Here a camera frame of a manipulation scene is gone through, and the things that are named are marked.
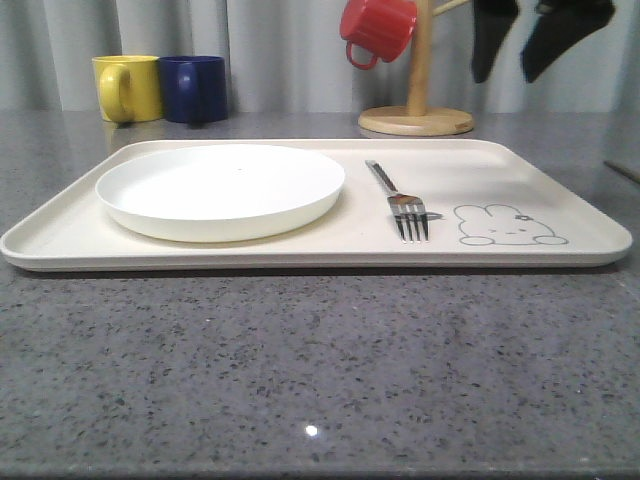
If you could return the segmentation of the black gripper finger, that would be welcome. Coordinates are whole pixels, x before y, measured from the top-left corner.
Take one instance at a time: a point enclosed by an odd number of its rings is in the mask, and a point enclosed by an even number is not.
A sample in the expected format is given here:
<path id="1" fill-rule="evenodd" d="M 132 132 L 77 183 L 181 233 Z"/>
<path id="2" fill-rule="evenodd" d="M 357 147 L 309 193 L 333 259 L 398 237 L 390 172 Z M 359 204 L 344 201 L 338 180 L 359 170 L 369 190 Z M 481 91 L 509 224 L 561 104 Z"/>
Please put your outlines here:
<path id="1" fill-rule="evenodd" d="M 472 8 L 474 42 L 471 72 L 474 82 L 480 84 L 489 78 L 520 9 L 516 0 L 475 0 Z"/>
<path id="2" fill-rule="evenodd" d="M 536 81 L 566 51 L 607 26 L 614 16 L 610 0 L 539 1 L 535 27 L 521 52 L 527 83 Z"/>

